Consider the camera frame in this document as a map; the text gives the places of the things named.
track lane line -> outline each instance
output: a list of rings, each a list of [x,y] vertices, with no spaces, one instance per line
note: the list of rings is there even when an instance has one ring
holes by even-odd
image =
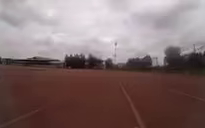
[[[172,92],[172,93],[175,93],[175,94],[178,94],[178,95],[184,95],[184,96],[190,97],[190,98],[192,98],[192,99],[205,102],[205,99],[203,99],[203,98],[200,98],[200,97],[197,97],[197,96],[193,96],[193,95],[190,95],[190,94],[187,94],[187,93],[178,91],[178,90],[176,90],[176,89],[170,89],[169,92]]]
[[[146,128],[145,123],[142,121],[142,118],[141,118],[138,110],[136,109],[134,103],[132,102],[130,96],[128,95],[126,89],[124,88],[124,86],[122,84],[120,84],[120,87],[121,87],[122,93],[124,94],[125,98],[127,99],[128,103],[131,107],[131,110],[135,116],[137,124],[139,125],[140,128]]]
[[[19,117],[17,117],[17,118],[14,118],[14,119],[10,120],[10,121],[7,121],[7,122],[5,122],[5,123],[3,123],[3,124],[0,124],[0,128],[6,128],[6,127],[8,127],[8,126],[10,126],[10,125],[12,125],[12,124],[18,122],[18,121],[27,119],[27,118],[33,116],[34,114],[36,114],[36,113],[38,113],[38,112],[40,112],[40,111],[42,111],[42,108],[33,110],[33,111],[31,111],[31,112],[29,112],[29,113],[26,113],[26,114],[24,114],[24,115],[21,115],[21,116],[19,116]]]

red running track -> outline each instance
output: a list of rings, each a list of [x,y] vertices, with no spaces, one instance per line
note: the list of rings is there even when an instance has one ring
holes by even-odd
[[[20,127],[205,128],[205,77],[0,66],[0,128]]]

running track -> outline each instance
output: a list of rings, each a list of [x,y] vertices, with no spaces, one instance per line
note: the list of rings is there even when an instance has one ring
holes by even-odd
[[[205,128],[205,77],[0,66],[0,128]]]

sky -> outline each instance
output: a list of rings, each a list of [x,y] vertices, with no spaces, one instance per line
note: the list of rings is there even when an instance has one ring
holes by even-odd
[[[0,0],[0,56],[117,62],[205,43],[205,0]]]

gray cloudy sky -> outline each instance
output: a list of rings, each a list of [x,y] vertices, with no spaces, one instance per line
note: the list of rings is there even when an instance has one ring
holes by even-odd
[[[0,0],[0,55],[163,57],[205,41],[205,0]]]

